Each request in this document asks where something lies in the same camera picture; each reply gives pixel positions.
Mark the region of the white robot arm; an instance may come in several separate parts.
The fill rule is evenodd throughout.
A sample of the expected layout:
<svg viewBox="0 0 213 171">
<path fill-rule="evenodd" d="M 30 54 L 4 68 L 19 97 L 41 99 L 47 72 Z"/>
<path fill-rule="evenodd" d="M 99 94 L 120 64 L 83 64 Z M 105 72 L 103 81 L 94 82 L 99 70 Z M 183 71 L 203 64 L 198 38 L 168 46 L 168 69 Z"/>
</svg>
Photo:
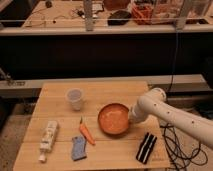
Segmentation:
<svg viewBox="0 0 213 171">
<path fill-rule="evenodd" d="M 131 123 L 144 122 L 152 114 L 185 132 L 213 150 L 213 121 L 165 103 L 166 93 L 153 88 L 141 95 L 128 113 Z"/>
</svg>

